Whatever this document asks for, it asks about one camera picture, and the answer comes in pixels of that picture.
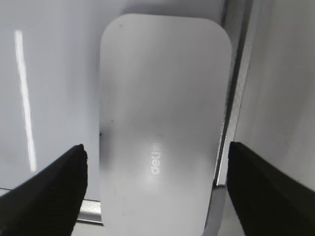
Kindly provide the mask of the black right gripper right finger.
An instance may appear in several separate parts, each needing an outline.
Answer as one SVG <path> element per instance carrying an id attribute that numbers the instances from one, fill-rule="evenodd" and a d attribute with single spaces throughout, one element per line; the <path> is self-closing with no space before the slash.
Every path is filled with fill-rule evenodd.
<path id="1" fill-rule="evenodd" d="M 251 149 L 231 142 L 227 190 L 247 236 L 313 236 L 315 193 Z"/>

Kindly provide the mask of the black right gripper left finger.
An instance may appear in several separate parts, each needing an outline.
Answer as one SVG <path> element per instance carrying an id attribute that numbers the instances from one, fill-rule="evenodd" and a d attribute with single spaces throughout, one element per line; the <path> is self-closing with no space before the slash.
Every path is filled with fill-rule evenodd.
<path id="1" fill-rule="evenodd" d="M 75 145 L 0 198 L 2 236 L 69 236 L 88 186 L 87 153 Z"/>

